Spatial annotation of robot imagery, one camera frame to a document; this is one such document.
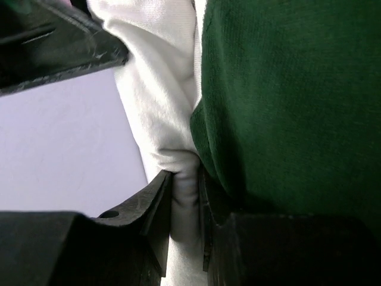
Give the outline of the white printed t-shirt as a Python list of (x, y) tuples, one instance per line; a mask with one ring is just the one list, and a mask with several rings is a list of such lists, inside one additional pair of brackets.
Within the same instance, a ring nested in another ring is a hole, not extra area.
[(205, 1), (89, 1), (128, 62), (115, 82), (148, 180), (173, 173), (164, 285), (206, 285), (199, 225), (199, 157), (190, 120), (201, 100)]

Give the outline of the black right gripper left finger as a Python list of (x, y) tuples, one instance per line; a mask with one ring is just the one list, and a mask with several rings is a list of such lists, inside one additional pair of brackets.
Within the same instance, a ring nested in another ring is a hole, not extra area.
[(167, 268), (170, 172), (89, 218), (2, 212), (2, 285), (159, 285)]

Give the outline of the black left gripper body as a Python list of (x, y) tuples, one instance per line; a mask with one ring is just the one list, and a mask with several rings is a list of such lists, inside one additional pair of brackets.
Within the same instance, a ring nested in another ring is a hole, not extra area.
[(1, 95), (124, 65), (86, 1), (1, 1)]

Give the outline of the dark green t-shirt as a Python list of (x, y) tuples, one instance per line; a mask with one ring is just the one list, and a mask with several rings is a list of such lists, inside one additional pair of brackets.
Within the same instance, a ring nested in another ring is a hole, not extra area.
[(192, 137), (230, 196), (380, 236), (379, 1), (209, 1), (201, 73)]

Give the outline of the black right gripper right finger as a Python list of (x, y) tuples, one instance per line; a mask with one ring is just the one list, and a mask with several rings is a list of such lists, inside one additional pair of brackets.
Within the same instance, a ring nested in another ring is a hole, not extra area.
[(209, 285), (379, 285), (380, 249), (358, 220), (253, 214), (199, 170)]

